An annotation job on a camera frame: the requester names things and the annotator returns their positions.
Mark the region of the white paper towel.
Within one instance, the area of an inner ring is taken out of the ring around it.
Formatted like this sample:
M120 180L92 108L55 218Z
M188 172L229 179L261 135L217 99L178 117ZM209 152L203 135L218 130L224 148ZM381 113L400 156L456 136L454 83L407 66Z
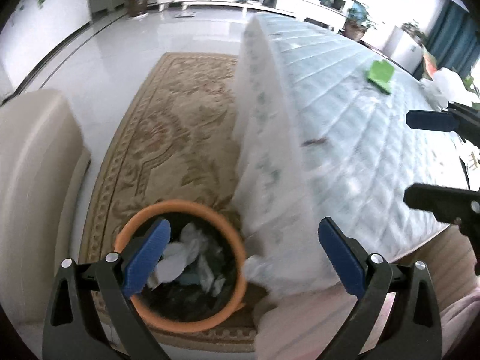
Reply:
M181 231L180 240L167 245L147 280L147 286L155 289L160 284L171 283L190 267L194 272L199 273L203 279L201 288L208 293L215 277L206 259L207 251L207 237L195 223L188 223Z

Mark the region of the white plastic bag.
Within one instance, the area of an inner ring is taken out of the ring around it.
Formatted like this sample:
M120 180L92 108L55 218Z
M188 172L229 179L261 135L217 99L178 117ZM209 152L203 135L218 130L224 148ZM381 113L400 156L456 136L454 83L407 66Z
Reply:
M433 109L440 111L446 108L449 102L471 107L474 103L479 103L479 96L465 88L463 80L456 72L442 67L433 74L429 100Z

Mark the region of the teal curtain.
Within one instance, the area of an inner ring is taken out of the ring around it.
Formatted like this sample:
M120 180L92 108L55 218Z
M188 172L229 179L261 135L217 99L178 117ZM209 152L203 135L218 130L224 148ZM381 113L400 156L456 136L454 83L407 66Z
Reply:
M445 2L423 46L437 68L448 68L465 79L479 60L479 25L462 7Z

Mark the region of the green paper bag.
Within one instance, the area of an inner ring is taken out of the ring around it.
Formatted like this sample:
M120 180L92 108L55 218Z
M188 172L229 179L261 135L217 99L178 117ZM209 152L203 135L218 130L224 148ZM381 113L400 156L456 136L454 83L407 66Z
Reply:
M391 79L395 68L385 59L373 61L366 78L385 94L391 94Z

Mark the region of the orange trash bin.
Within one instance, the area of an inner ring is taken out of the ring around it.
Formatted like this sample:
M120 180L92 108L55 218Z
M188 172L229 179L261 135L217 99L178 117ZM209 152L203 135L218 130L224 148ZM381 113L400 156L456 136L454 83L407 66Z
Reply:
M243 241L205 205L177 199L149 205L123 226L114 250L125 256L123 294L149 328L203 332L245 306Z

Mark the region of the white air purifier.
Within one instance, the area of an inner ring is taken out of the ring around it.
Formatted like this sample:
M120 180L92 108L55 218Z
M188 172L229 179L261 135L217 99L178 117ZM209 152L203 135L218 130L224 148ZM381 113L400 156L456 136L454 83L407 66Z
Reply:
M399 27L394 27L382 52L410 74L414 74L416 68L421 64L423 55L422 47Z

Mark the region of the beige patterned rug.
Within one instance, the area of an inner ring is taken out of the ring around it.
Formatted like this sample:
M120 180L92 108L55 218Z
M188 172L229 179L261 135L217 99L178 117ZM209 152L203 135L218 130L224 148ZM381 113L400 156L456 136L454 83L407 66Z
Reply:
M167 53L124 114L103 159L89 203L80 261L112 250L124 225L155 203L181 199L205 205L235 230L239 146L233 55Z

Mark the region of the teal quilted tablecloth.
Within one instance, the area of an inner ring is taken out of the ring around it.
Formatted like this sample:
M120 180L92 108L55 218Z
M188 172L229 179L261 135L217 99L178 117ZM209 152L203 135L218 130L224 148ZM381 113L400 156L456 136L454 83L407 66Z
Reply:
M459 137L408 127L430 108L396 69L383 94L367 79L378 56L313 24L259 13L241 40L233 93L240 146L233 205L248 281L276 299L338 282L318 240L330 217L371 253L395 261L444 225L404 203L415 183L464 189Z

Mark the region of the cream leather sofa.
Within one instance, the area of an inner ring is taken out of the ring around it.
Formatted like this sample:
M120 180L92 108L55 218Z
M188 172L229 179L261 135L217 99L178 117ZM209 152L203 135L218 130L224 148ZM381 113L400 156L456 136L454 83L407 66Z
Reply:
M1 106L1 306L35 352L90 152L55 89Z

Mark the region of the blue surgical mask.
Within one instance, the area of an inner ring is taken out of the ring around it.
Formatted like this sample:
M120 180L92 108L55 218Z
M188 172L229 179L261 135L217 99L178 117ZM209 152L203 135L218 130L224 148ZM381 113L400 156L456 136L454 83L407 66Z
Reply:
M203 285L203 279L196 271L184 271L177 279L179 283L183 286L188 285Z

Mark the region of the brown ceramic plant pot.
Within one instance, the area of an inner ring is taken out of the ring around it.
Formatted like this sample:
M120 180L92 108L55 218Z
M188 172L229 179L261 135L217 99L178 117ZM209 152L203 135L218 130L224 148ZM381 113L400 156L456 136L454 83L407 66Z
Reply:
M147 13L148 0L126 0L128 16L135 18Z

